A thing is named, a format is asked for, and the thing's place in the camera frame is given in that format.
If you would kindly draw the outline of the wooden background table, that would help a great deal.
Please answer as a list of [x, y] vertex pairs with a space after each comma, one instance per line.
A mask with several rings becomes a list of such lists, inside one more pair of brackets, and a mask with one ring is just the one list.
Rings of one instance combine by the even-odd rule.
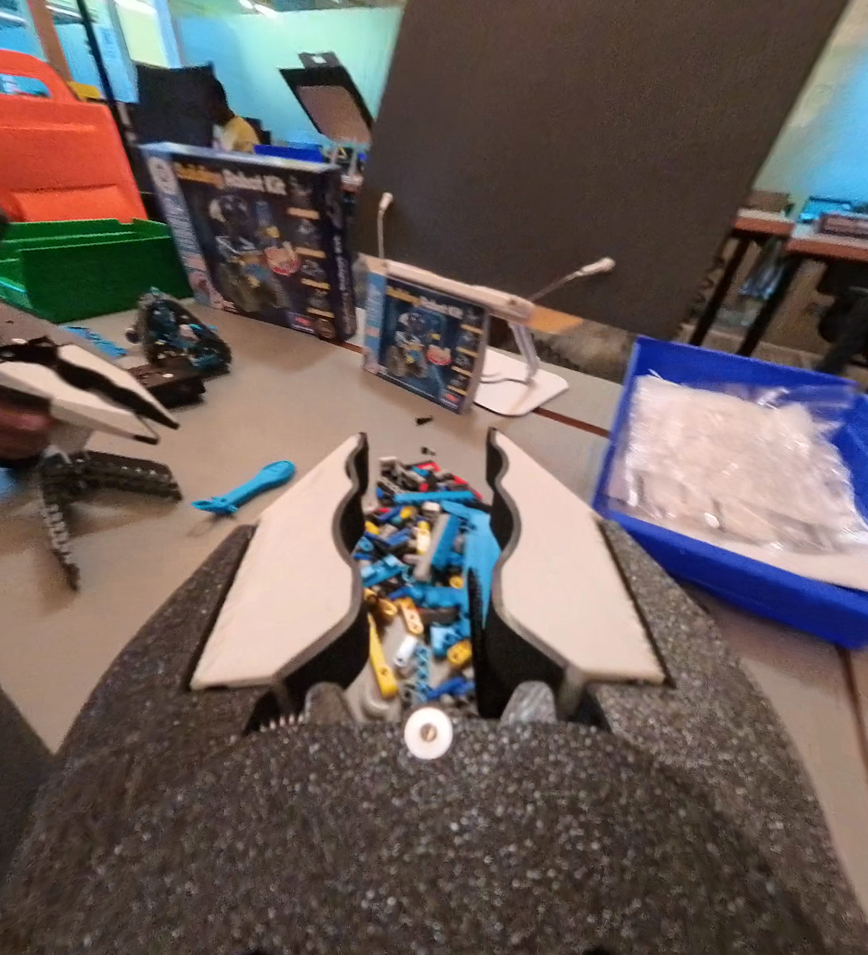
[[723, 265], [721, 275], [693, 323], [689, 345], [704, 345], [749, 248], [764, 249], [773, 240], [778, 252], [774, 289], [766, 295], [738, 346], [741, 356], [751, 356], [764, 340], [803, 266], [868, 268], [868, 216], [864, 214], [825, 211], [802, 222], [785, 213], [742, 207], [716, 254]]

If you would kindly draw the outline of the toy instruction booklet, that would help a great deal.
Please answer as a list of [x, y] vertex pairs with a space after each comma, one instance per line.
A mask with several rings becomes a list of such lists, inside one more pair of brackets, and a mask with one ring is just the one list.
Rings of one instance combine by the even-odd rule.
[[369, 273], [363, 369], [454, 414], [481, 383], [490, 314], [465, 297]]

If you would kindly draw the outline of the blue plastic separator tool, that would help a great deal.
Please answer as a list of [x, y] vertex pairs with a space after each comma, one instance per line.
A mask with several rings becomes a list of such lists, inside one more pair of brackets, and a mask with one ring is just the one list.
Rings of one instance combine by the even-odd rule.
[[291, 461], [274, 461], [263, 466], [256, 475], [225, 494], [194, 500], [191, 506], [195, 510], [214, 517], [231, 517], [259, 495], [288, 484], [295, 474], [296, 467]]

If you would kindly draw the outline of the orange plastic case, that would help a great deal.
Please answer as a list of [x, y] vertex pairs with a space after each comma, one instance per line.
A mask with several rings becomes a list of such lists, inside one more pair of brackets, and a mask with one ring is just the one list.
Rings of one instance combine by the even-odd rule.
[[11, 221], [146, 220], [106, 106], [52, 66], [0, 50], [0, 208]]

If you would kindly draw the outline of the black partition board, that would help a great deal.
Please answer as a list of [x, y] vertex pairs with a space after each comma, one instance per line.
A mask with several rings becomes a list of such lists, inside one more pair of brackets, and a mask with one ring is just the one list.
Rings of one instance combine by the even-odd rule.
[[356, 250], [670, 339], [845, 7], [408, 2]]

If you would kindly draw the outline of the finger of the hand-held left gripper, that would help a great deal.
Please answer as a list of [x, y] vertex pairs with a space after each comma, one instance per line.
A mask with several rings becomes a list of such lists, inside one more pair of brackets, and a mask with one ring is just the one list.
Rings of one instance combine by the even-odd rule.
[[0, 396], [42, 406], [58, 424], [158, 444], [159, 434], [142, 412], [107, 393], [72, 385], [46, 366], [0, 362]]
[[55, 346], [54, 371], [68, 385], [106, 400], [140, 420], [177, 431], [177, 420], [124, 368], [79, 345]]

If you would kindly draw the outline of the green plastic bin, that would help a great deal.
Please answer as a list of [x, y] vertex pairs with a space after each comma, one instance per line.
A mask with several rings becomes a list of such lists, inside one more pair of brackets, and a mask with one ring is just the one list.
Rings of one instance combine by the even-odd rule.
[[0, 299], [55, 325], [129, 310], [153, 289], [193, 295], [158, 221], [15, 222], [0, 242]]

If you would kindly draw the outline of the large robot kit box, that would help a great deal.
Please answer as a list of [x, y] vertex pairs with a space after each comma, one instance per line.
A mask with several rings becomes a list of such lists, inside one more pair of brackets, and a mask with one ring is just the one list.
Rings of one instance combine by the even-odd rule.
[[323, 341], [355, 337], [336, 165], [167, 141], [141, 155], [199, 304]]

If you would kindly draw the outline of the black framed light panel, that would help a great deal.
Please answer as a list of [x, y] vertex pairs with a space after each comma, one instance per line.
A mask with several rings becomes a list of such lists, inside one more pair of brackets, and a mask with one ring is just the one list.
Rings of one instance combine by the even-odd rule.
[[369, 149], [373, 115], [337, 55], [301, 53], [298, 58], [300, 66], [278, 73], [318, 134], [334, 145]]

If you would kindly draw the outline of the black screen panel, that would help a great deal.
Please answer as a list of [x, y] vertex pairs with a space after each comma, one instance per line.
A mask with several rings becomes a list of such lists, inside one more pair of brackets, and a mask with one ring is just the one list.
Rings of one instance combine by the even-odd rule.
[[213, 66], [166, 68], [136, 63], [135, 68], [138, 100], [133, 125], [139, 143], [210, 147]]

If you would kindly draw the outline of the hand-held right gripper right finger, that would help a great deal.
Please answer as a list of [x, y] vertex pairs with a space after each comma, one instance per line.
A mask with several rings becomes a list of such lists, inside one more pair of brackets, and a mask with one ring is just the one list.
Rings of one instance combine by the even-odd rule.
[[479, 715], [499, 718], [525, 684], [549, 690], [559, 718], [588, 711], [596, 686], [666, 686], [653, 633], [592, 507], [495, 428], [485, 463], [499, 556], [488, 575], [477, 573]]

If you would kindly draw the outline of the pile of plastic building pieces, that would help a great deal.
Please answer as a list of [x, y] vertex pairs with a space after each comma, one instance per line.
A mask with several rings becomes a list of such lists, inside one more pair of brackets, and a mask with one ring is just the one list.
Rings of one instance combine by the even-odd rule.
[[437, 460], [379, 460], [353, 557], [370, 629], [356, 708], [369, 721], [477, 710], [475, 641], [499, 557], [490, 507]]

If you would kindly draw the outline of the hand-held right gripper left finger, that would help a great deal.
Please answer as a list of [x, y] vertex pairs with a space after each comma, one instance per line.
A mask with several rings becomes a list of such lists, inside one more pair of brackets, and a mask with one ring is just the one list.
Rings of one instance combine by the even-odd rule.
[[354, 549], [365, 529], [365, 433], [342, 441], [258, 519], [189, 689], [349, 686], [368, 624]]

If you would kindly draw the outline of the blue tracked toy robot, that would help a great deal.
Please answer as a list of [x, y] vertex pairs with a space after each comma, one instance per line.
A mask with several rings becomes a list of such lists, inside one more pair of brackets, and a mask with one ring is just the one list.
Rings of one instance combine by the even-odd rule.
[[141, 295], [125, 338], [141, 348], [151, 364], [184, 359], [201, 376], [223, 375], [230, 370], [232, 352], [217, 330], [155, 287]]

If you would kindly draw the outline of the black control box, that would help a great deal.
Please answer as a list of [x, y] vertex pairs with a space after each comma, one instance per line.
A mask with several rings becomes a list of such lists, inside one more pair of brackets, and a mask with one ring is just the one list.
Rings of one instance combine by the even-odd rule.
[[131, 367], [128, 371], [167, 409], [198, 404], [205, 393], [200, 372], [182, 356], [169, 356], [160, 362]]

